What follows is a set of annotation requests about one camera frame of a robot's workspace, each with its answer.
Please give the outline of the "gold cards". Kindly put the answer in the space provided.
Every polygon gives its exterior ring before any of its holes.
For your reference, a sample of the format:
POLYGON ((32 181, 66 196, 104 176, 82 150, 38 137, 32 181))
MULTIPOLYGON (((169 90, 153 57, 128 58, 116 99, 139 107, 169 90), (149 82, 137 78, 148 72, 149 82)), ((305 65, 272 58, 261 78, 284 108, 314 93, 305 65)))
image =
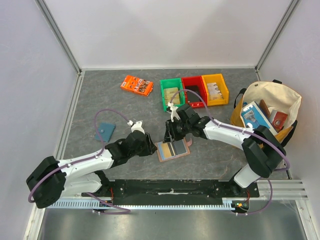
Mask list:
POLYGON ((173 99, 172 103, 174 105, 180 105, 181 104, 179 93, 177 93, 175 95, 175 93, 177 91, 178 91, 177 87, 165 88, 163 90, 163 92, 164 92, 164 101, 165 101, 165 105, 166 106, 168 105, 168 102, 170 102, 171 99, 173 99))

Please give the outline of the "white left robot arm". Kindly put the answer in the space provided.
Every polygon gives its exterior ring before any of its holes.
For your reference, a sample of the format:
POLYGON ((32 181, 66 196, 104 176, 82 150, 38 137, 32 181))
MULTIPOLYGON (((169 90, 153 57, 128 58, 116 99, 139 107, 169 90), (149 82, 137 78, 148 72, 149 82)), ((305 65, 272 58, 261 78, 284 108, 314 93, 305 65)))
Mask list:
POLYGON ((106 196, 111 182, 104 170, 124 165, 135 156, 151 156, 156 151, 150 135, 135 130, 126 138, 81 157, 56 160, 48 156, 26 180, 30 190, 28 201, 43 209, 61 197, 82 193, 106 196))

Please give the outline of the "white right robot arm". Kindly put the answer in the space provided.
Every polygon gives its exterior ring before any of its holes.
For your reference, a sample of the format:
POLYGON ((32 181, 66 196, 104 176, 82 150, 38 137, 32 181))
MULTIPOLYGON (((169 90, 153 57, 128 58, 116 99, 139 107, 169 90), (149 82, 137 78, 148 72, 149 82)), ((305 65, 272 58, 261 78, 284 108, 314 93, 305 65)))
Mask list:
POLYGON ((235 197, 242 196, 247 187, 260 178, 268 178, 285 159, 286 152, 271 131, 260 125, 258 128, 243 128, 225 124, 210 116, 200 117, 189 104, 167 104, 170 119, 166 121, 165 142, 182 140, 186 135, 220 141, 243 150, 247 160, 229 184, 235 197))

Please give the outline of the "black card in red bin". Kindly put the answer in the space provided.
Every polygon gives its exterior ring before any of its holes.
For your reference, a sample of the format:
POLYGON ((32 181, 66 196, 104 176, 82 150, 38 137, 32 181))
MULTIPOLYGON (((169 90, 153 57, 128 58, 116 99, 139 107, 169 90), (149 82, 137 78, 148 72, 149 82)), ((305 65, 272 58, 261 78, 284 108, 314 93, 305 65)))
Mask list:
MULTIPOLYGON (((185 87, 185 89, 191 90, 191 91, 197 93, 198 95, 200 95, 199 87, 197 85, 188 85, 185 87)), ((200 98, 197 95, 195 95, 194 93, 192 93, 190 91, 186 91, 185 93, 186 93, 186 97, 187 97, 187 102, 189 104, 201 102, 200 98)))

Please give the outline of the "teal card wallet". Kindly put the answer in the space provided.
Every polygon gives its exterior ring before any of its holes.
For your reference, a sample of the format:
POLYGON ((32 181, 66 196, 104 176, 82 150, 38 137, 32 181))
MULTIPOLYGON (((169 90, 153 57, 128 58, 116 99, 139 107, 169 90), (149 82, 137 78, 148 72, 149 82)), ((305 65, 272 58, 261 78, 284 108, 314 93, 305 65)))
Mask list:
POLYGON ((116 129, 116 125, 113 123, 102 122, 98 126, 98 132, 103 142, 108 143, 116 129))

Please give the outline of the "white cards in yellow bin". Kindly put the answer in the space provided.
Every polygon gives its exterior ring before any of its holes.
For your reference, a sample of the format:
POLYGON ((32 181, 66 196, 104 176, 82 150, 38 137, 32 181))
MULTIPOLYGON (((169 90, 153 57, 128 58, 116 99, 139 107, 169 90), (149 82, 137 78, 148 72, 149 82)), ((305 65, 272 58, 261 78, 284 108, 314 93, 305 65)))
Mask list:
POLYGON ((223 95, 216 82, 207 83, 206 86, 210 101, 223 99, 223 95))

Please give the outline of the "green plastic bin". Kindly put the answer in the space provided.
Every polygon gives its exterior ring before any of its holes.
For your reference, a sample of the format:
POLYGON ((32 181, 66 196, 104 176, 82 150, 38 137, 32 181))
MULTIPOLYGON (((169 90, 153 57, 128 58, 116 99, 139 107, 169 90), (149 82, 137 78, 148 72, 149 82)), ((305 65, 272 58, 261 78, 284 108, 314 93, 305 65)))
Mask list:
POLYGON ((160 89, 164 111, 167 110, 170 101, 176 107, 180 107, 186 103, 185 93, 183 91, 177 93, 183 89, 181 78, 162 79, 160 81, 160 89))

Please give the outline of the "yellow plastic bin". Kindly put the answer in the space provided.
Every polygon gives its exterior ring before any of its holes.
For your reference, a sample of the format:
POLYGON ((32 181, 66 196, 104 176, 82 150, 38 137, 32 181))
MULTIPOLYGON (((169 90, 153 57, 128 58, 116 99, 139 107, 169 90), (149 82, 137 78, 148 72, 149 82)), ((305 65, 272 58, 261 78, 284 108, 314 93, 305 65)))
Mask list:
POLYGON ((208 106, 227 105, 229 90, 221 73, 202 75, 208 106))

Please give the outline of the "orange snack box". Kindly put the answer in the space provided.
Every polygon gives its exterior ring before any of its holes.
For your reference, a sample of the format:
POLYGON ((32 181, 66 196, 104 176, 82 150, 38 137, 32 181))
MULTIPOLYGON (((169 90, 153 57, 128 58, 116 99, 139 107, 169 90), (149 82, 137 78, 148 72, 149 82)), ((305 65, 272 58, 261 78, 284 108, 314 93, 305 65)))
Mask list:
POLYGON ((144 97, 147 97, 152 92, 153 87, 154 83, 152 81, 132 75, 127 75, 120 85, 121 89, 144 97))

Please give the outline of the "blue razor box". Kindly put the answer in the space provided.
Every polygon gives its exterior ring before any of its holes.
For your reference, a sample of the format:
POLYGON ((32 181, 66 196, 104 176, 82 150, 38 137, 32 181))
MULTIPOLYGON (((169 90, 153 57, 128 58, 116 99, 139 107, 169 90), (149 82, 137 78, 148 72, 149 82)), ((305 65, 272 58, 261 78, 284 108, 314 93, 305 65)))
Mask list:
POLYGON ((277 134, 276 130, 255 101, 245 105, 241 110, 240 116, 242 117, 246 128, 256 129, 259 126, 264 126, 269 129, 273 135, 277 134))

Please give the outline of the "red box in bag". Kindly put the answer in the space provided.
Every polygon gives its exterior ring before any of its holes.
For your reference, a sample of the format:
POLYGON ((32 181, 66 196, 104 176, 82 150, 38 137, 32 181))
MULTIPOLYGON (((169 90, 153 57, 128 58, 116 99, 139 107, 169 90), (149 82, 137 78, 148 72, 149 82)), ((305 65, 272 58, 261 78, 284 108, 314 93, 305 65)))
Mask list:
POLYGON ((286 113, 273 109, 270 113, 269 121, 275 129, 275 131, 279 132, 283 129, 287 118, 288 115, 286 113))

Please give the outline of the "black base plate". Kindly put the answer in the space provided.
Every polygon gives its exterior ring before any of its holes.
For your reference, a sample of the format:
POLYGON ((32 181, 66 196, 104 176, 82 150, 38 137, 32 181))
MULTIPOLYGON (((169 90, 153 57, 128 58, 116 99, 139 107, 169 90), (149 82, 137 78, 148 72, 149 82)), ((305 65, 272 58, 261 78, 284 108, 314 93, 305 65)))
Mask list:
POLYGON ((116 179, 94 195, 113 197, 120 204, 218 204, 223 198, 247 199, 260 196, 258 185, 240 188, 231 181, 217 179, 116 179))

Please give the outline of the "aluminium corner post right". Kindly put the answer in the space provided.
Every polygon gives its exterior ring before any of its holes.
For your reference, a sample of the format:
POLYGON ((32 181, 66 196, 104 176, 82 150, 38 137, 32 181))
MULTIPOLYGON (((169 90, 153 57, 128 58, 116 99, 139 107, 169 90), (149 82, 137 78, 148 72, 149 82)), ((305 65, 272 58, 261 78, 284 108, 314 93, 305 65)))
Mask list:
POLYGON ((290 18, 292 17, 294 11, 298 7, 300 0, 291 0, 289 2, 289 5, 287 6, 284 14, 282 15, 279 23, 277 24, 273 34, 271 35, 270 40, 268 41, 266 47, 264 48, 257 64, 255 65, 254 69, 257 75, 259 75, 259 72, 264 65, 265 61, 267 60, 267 57, 272 52, 274 46, 276 45, 278 39, 280 38, 281 34, 285 30, 286 25, 288 24, 290 18))

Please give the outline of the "aluminium corner post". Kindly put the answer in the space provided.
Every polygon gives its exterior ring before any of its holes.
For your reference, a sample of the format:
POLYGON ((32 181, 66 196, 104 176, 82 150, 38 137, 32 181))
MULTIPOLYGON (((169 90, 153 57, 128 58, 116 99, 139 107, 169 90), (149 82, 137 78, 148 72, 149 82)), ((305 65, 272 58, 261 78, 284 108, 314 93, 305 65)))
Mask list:
POLYGON ((72 53, 71 48, 69 47, 65 37, 63 36, 63 33, 60 30, 60 28, 59 28, 53 14, 51 13, 46 1, 45 0, 35 0, 35 3, 37 4, 40 11, 42 12, 45 20, 47 21, 49 27, 51 28, 54 36, 56 37, 58 43, 60 44, 62 50, 66 54, 73 69, 77 72, 77 74, 80 75, 82 73, 82 69, 81 69, 79 63, 77 62, 74 54, 72 53))
POLYGON ((266 47, 264 48, 257 64, 255 65, 254 69, 257 75, 259 75, 259 72, 264 65, 265 61, 267 60, 267 57, 272 52, 274 46, 276 45, 278 39, 280 38, 281 34, 285 30, 286 25, 288 24, 290 18, 292 17, 294 11, 298 7, 300 0, 291 0, 289 2, 289 5, 287 6, 284 14, 282 15, 279 23, 277 24, 273 34, 271 35, 270 40, 268 41, 266 47))

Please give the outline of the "aluminium corner post left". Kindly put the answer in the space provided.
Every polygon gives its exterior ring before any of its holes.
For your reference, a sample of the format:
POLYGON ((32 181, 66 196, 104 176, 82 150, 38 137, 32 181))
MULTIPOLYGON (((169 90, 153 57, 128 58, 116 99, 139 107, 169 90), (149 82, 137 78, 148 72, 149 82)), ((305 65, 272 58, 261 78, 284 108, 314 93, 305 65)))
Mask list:
POLYGON ((46 1, 45 0, 35 0, 35 3, 37 4, 40 11, 42 12, 45 20, 47 21, 49 27, 51 28, 54 36, 56 37, 58 43, 60 44, 62 50, 66 54, 73 69, 77 72, 77 74, 80 75, 82 73, 82 69, 81 69, 79 63, 77 62, 74 54, 72 53, 71 48, 69 47, 65 37, 63 36, 63 33, 60 30, 60 28, 59 28, 53 14, 51 13, 46 1))

